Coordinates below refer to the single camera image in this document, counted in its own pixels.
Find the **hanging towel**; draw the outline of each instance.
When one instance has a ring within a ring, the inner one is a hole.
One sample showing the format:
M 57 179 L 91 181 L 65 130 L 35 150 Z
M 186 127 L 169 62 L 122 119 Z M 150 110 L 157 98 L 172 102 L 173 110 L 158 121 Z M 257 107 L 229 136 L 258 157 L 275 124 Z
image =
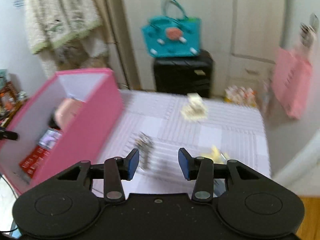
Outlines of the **hanging towel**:
M 102 20 L 93 0 L 25 0 L 25 3 L 29 47 L 33 54 L 39 54 L 48 77 L 60 70 L 60 65 L 64 69 L 66 65 L 80 66 L 80 62 L 70 64 L 70 58 L 86 61 L 88 57 L 107 55 L 98 29 Z

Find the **pink shopping bag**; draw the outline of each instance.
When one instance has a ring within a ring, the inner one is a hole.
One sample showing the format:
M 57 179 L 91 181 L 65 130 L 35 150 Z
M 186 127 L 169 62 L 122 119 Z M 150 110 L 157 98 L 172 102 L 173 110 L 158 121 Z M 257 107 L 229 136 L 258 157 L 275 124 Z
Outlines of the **pink shopping bag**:
M 307 105 L 312 66 L 292 52 L 279 49 L 272 89 L 289 117 L 300 119 Z

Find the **pink box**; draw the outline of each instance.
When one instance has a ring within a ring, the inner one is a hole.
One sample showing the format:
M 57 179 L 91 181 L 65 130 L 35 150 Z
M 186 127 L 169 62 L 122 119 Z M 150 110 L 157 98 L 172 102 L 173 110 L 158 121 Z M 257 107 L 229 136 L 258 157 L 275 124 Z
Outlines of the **pink box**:
M 85 103 L 33 179 L 28 180 L 19 162 L 36 147 L 48 128 L 54 109 L 64 98 L 70 97 Z M 122 99 L 112 70 L 99 68 L 57 72 L 8 126 L 8 130 L 19 134 L 19 140 L 0 142 L 0 171 L 22 194 L 81 160 L 94 163 L 122 109 Z

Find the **white bed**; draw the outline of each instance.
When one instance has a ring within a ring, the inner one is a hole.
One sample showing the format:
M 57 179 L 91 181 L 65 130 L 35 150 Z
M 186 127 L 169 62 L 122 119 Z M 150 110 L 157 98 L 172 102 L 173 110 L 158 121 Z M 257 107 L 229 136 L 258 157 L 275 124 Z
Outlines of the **white bed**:
M 124 112 L 110 135 L 97 163 L 114 156 L 125 157 L 135 148 L 140 132 L 154 143 L 150 169 L 138 168 L 133 180 L 122 181 L 129 193 L 192 193 L 194 181 L 186 181 L 178 163 L 184 147 L 193 157 L 211 152 L 215 145 L 230 158 L 239 160 L 270 177 L 268 145 L 263 119 L 257 109 L 216 100 L 204 100 L 208 119 L 188 122 L 180 110 L 186 96 L 122 90 Z M 102 196 L 103 181 L 95 180 L 93 190 Z

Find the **metal screw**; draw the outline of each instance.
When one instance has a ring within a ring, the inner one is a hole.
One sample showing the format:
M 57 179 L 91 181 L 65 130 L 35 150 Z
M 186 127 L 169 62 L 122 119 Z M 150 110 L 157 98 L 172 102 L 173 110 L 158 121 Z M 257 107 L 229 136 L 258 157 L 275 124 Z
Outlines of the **metal screw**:
M 108 199 L 119 199 L 122 197 L 122 193 L 119 191 L 110 191 L 107 193 Z
M 207 191 L 198 191 L 195 193 L 195 197 L 198 199 L 207 199 L 211 196 L 211 194 Z

